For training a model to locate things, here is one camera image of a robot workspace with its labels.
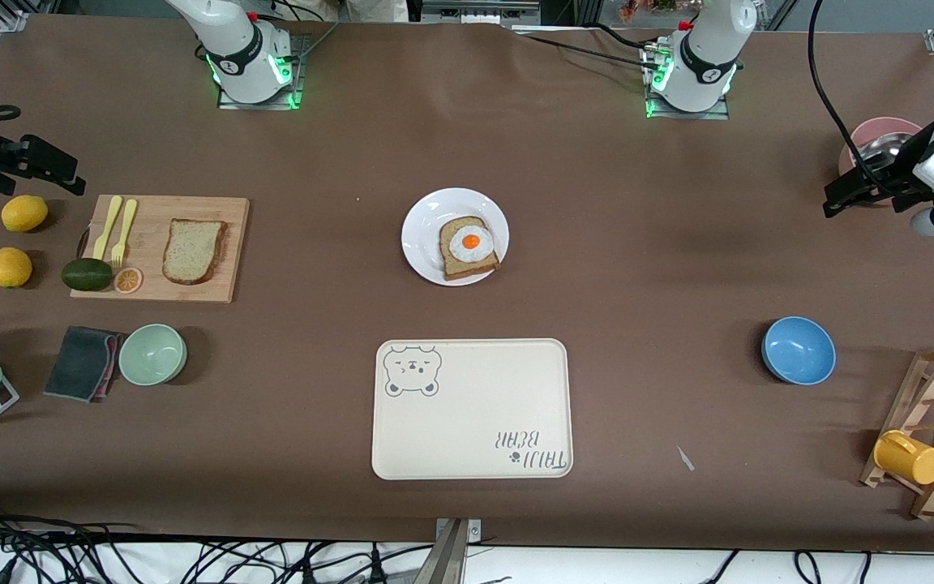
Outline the plain brown bread slice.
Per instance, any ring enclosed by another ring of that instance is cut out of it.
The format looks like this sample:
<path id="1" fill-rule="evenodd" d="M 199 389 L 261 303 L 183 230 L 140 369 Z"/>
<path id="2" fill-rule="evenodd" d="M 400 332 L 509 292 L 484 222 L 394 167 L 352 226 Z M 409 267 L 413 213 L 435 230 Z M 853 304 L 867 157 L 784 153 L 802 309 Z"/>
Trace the plain brown bread slice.
<path id="1" fill-rule="evenodd" d="M 174 284 L 195 286 L 211 280 L 221 261 L 229 225 L 223 221 L 171 219 L 162 274 Z"/>

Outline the white round plate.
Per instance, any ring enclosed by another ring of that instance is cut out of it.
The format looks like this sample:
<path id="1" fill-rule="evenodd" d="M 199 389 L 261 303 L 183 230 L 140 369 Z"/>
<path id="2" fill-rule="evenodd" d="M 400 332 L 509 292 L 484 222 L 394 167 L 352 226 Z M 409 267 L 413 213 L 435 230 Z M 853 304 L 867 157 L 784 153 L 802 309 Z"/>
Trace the white round plate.
<path id="1" fill-rule="evenodd" d="M 401 249 L 418 276 L 446 287 L 463 287 L 493 273 L 494 269 L 489 268 L 455 280 L 446 277 L 441 229 L 449 222 L 469 216 L 479 219 L 492 234 L 496 259 L 505 259 L 509 226 L 503 210 L 489 196 L 477 190 L 449 187 L 423 196 L 405 215 L 401 226 Z"/>

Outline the metal scoop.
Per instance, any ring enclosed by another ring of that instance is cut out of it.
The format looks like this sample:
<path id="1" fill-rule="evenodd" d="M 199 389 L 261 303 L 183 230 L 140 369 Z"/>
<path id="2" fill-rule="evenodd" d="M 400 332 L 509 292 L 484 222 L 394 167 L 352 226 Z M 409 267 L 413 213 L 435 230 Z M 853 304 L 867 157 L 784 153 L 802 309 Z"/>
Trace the metal scoop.
<path id="1" fill-rule="evenodd" d="M 887 133 L 860 147 L 859 154 L 869 170 L 879 171 L 896 161 L 903 144 L 912 136 L 905 132 Z"/>

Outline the pink bowl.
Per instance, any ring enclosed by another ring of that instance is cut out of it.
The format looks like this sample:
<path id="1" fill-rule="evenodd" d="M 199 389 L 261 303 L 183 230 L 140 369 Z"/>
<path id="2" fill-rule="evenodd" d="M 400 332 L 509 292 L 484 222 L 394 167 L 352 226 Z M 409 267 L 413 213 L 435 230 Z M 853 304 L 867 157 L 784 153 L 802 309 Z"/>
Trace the pink bowl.
<path id="1" fill-rule="evenodd" d="M 893 116 L 878 116 L 878 118 L 868 119 L 861 122 L 852 132 L 851 138 L 857 148 L 866 147 L 873 140 L 881 136 L 892 133 L 905 133 L 915 135 L 923 129 L 918 123 L 907 121 L 904 118 L 894 118 Z M 843 144 L 840 156 L 838 156 L 838 176 L 842 176 L 855 166 L 853 157 L 849 148 Z"/>

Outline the yellow plastic knife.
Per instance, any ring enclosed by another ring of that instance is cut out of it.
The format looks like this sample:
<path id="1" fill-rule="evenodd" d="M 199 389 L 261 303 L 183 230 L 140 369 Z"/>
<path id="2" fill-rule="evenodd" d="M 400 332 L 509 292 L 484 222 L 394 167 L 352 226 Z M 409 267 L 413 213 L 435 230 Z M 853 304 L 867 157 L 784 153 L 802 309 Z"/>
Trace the yellow plastic knife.
<path id="1" fill-rule="evenodd" d="M 108 211 L 103 225 L 103 230 L 101 230 L 100 236 L 94 241 L 94 247 L 92 249 L 92 258 L 104 261 L 107 251 L 107 246 L 110 243 L 112 233 L 114 232 L 115 222 L 118 220 L 120 211 L 122 211 L 122 205 L 125 203 L 120 195 L 114 195 L 111 197 L 109 202 Z"/>

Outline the yellow plastic fork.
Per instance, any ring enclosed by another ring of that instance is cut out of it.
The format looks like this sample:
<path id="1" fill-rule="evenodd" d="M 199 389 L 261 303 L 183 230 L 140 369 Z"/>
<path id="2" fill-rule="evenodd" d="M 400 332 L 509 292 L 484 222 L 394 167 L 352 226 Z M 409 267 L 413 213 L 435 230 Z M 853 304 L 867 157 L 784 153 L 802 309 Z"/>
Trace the yellow plastic fork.
<path id="1" fill-rule="evenodd" d="M 120 229 L 119 240 L 118 243 L 111 248 L 110 254 L 110 263 L 115 270 L 120 270 L 123 265 L 125 265 L 127 243 L 129 242 L 130 233 L 135 221 L 138 204 L 138 200 L 127 199 L 125 207 L 123 207 L 122 228 Z"/>

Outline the green avocado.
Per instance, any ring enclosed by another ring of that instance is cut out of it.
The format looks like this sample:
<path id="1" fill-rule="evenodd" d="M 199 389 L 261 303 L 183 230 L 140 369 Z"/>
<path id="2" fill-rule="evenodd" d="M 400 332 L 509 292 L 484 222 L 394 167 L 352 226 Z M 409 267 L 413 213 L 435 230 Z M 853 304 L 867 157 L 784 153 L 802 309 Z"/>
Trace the green avocado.
<path id="1" fill-rule="evenodd" d="M 110 287 L 114 281 L 114 267 L 94 258 L 78 258 L 62 269 L 62 282 L 68 289 L 96 292 Z"/>

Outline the blue bowl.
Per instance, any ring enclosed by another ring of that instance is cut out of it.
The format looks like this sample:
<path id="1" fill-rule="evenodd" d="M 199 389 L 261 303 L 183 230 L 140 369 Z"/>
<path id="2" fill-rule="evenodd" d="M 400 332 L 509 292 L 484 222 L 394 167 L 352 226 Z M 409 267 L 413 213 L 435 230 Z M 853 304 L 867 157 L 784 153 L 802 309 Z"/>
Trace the blue bowl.
<path id="1" fill-rule="evenodd" d="M 789 384 L 819 384 L 834 373 L 837 351 L 833 338 L 819 323 L 786 316 L 771 323 L 760 341 L 763 363 Z"/>

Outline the grey pink folded cloth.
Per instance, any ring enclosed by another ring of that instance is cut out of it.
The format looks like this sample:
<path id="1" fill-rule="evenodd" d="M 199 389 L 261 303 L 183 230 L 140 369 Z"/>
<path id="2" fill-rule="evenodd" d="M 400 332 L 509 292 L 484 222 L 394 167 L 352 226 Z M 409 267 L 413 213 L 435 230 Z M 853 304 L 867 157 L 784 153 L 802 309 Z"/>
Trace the grey pink folded cloth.
<path id="1" fill-rule="evenodd" d="M 125 335 L 113 330 L 70 326 L 62 339 L 44 395 L 74 402 L 101 402 L 114 380 Z"/>

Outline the mint green bowl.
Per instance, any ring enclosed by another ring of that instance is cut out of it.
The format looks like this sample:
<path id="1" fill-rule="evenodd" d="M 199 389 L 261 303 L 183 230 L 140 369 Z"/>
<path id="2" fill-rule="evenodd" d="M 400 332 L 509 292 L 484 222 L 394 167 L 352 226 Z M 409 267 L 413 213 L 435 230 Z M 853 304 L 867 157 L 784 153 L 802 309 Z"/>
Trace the mint green bowl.
<path id="1" fill-rule="evenodd" d="M 186 365 L 188 351 L 179 332 L 163 323 L 138 328 L 120 347 L 118 366 L 125 380 L 153 387 L 174 380 Z"/>

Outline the person in beige trousers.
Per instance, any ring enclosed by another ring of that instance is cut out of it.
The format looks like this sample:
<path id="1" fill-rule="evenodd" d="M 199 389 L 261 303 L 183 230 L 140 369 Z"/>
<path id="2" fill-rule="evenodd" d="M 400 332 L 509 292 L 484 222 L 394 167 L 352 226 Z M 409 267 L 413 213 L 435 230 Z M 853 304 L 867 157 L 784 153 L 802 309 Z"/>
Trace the person in beige trousers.
<path id="1" fill-rule="evenodd" d="M 349 21 L 357 23 L 408 23 L 407 0 L 344 0 Z"/>

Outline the fried egg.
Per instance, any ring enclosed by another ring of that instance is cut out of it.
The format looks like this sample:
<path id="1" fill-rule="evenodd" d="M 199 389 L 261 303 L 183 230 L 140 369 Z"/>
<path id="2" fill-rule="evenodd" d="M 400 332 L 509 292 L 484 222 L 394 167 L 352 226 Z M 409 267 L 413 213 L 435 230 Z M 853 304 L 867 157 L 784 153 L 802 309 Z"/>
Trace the fried egg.
<path id="1" fill-rule="evenodd" d="M 465 225 L 453 233 L 448 249 L 456 261 L 474 264 L 486 261 L 495 251 L 495 243 L 488 229 Z"/>

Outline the bread slice under egg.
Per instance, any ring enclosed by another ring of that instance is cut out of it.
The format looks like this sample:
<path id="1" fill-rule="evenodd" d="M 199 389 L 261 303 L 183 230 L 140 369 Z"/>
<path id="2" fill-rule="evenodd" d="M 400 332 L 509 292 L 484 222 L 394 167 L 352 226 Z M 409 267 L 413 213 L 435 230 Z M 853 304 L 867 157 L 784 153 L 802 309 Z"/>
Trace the bread slice under egg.
<path id="1" fill-rule="evenodd" d="M 452 258 L 451 252 L 448 249 L 449 241 L 451 241 L 453 233 L 455 233 L 457 229 L 463 228 L 465 225 L 479 225 L 482 228 L 488 229 L 488 225 L 478 216 L 459 217 L 441 226 L 439 230 L 439 251 L 443 259 L 443 272 L 446 281 L 463 280 L 463 278 L 478 276 L 478 274 L 498 270 L 501 267 L 501 261 L 496 254 L 496 248 L 493 254 L 490 255 L 486 261 L 481 263 L 467 264 Z M 492 233 L 491 236 L 495 243 L 495 238 Z"/>

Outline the cream bear print tray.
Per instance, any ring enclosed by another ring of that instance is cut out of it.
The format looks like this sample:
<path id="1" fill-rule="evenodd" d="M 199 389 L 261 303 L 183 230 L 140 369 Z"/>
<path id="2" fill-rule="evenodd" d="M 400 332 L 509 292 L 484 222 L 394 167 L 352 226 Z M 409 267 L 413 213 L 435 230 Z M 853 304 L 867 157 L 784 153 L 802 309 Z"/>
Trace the cream bear print tray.
<path id="1" fill-rule="evenodd" d="M 386 341 L 371 465 L 387 481 L 567 476 L 567 348 L 552 337 Z"/>

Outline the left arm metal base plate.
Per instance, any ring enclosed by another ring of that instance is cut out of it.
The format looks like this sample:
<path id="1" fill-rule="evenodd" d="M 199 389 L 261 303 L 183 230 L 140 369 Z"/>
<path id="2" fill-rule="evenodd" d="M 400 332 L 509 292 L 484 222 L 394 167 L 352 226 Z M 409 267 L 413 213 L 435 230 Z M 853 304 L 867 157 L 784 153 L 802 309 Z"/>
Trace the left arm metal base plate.
<path id="1" fill-rule="evenodd" d="M 685 49 L 670 36 L 656 38 L 638 50 L 645 64 L 645 113 L 648 118 L 726 121 L 726 94 L 738 60 L 711 66 L 687 60 Z"/>

